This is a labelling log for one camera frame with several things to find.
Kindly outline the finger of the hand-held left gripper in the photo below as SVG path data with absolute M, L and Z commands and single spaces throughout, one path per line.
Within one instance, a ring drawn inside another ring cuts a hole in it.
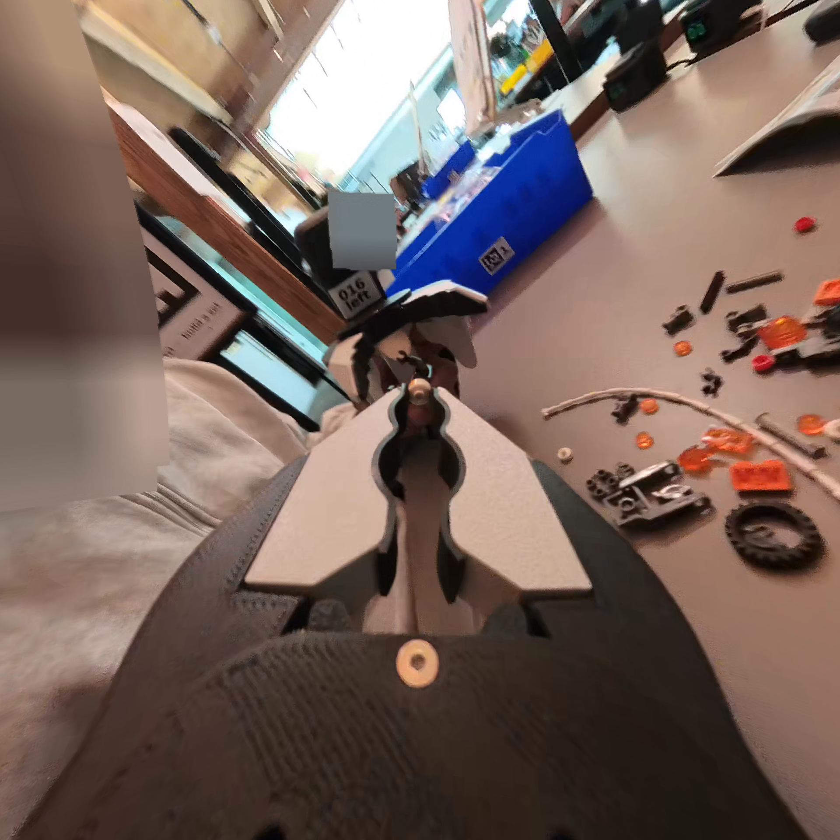
M 367 329 L 338 339 L 324 356 L 328 372 L 354 406 L 368 406 L 394 388 L 380 344 L 388 334 Z
M 418 322 L 418 331 L 428 342 L 446 348 L 462 367 L 475 369 L 478 359 L 471 337 L 470 323 L 471 319 L 484 314 L 485 311 L 479 308 L 466 313 L 440 314 L 426 318 Z

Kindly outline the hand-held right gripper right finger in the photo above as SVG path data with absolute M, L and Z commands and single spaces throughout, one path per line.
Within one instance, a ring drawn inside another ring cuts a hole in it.
M 588 596 L 592 583 L 530 457 L 445 389 L 434 392 L 449 490 L 437 544 L 448 602 Z

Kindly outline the dark lego minifigure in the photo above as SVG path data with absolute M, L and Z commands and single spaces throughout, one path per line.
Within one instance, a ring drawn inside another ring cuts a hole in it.
M 432 404 L 434 388 L 429 380 L 415 378 L 408 383 L 406 393 L 406 435 L 412 437 L 424 434 L 435 420 Z

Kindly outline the blue plastic bin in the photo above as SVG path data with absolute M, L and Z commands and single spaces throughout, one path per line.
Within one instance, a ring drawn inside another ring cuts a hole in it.
M 508 138 L 495 153 L 504 167 L 478 197 L 451 222 L 439 226 L 428 218 L 402 248 L 388 291 L 450 280 L 487 296 L 591 201 L 592 186 L 562 111 Z

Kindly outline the black lego tire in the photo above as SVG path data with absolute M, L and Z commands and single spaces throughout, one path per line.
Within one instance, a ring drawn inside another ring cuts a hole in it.
M 745 502 L 729 512 L 724 530 L 739 557 L 765 571 L 803 571 L 824 551 L 814 521 L 787 502 Z

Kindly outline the person's grey hoodie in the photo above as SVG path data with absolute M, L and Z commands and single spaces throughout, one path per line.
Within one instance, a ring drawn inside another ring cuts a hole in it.
M 152 491 L 2 514 L 1 835 L 66 766 L 141 619 L 196 546 L 357 414 L 307 432 L 222 367 L 165 359 L 170 461 Z

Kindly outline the person's left hand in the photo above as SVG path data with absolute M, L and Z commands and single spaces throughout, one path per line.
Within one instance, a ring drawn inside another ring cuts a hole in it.
M 459 396 L 459 369 L 456 357 L 451 350 L 444 344 L 425 338 L 417 329 L 411 333 L 411 342 L 411 354 L 423 360 L 431 368 L 429 381 L 432 387 L 445 388 L 455 396 Z M 387 392 L 399 387 L 402 382 L 397 378 L 386 358 L 378 354 L 374 357 L 374 362 L 382 390 Z

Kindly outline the pile of lego pieces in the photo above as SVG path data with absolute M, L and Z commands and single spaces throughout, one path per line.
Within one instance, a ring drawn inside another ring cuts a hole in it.
M 814 329 L 824 330 L 826 313 L 826 306 L 822 306 L 808 311 L 803 317 L 787 314 L 775 317 L 768 314 L 762 303 L 730 311 L 726 317 L 727 326 L 739 344 L 732 351 L 722 353 L 721 361 L 729 363 L 743 355 L 750 355 L 757 344 L 761 344 L 762 349 L 751 361 L 752 372 L 756 375 L 772 373 L 784 362 L 798 364 L 807 361 L 813 357 L 813 353 L 809 350 L 800 351 L 799 347 L 811 341 L 810 332 Z M 618 421 L 624 423 L 635 412 L 643 410 L 644 402 L 683 406 L 708 417 L 715 427 L 750 436 L 755 444 L 767 449 L 777 460 L 792 467 L 822 488 L 828 496 L 838 500 L 838 478 L 820 466 L 822 459 L 827 457 L 823 445 L 806 441 L 801 434 L 784 427 L 767 413 L 749 421 L 721 409 L 717 399 L 724 380 L 711 367 L 700 373 L 700 385 L 700 397 L 642 386 L 607 388 L 545 407 L 541 415 L 544 419 L 551 419 L 586 404 L 614 400 L 619 408 Z

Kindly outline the framed marker sign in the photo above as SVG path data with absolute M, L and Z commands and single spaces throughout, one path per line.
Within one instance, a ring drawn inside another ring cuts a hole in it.
M 164 222 L 135 202 L 166 358 L 208 361 L 235 341 L 256 305 Z

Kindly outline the grey lego bracket assembly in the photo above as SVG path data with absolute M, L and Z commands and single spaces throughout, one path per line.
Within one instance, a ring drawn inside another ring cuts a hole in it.
M 683 469 L 671 459 L 643 469 L 619 462 L 612 470 L 598 469 L 584 486 L 622 529 L 651 529 L 679 517 L 709 516 L 714 509 L 709 496 L 687 484 Z

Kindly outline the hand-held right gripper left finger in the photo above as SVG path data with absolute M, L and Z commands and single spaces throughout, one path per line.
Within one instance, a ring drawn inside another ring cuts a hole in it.
M 305 597 L 388 595 L 396 509 L 380 458 L 396 441 L 402 389 L 391 390 L 305 459 L 245 575 L 247 588 Z

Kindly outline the clear plastic bag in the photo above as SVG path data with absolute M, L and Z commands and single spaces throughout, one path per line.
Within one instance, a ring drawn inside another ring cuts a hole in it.
M 495 154 L 487 161 L 474 157 L 462 168 L 447 164 L 422 184 L 421 217 L 441 226 L 458 216 L 501 172 L 505 161 Z

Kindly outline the black battery charger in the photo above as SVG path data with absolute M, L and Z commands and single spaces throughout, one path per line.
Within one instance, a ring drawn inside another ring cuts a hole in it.
M 698 56 L 728 42 L 740 29 L 743 16 L 761 1 L 689 1 L 677 20 L 686 44 Z
M 602 89 L 614 112 L 624 112 L 657 90 L 668 77 L 665 55 L 658 42 L 649 40 L 622 54 L 607 71 Z

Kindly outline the wooden post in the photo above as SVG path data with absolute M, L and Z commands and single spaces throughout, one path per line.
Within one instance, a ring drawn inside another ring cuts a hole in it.
M 124 115 L 128 110 L 106 98 L 127 176 L 169 215 L 182 222 L 320 341 L 330 344 L 343 323 L 329 308 L 268 251 L 250 237 L 242 225 L 209 195 L 198 192 L 150 144 Z

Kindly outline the folded instruction booklet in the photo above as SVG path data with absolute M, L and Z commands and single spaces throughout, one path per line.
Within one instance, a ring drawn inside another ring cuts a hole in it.
M 817 124 L 838 123 L 839 58 L 835 58 L 808 85 L 761 129 L 723 158 L 713 177 L 731 174 L 740 164 L 762 151 L 771 142 L 787 139 Z

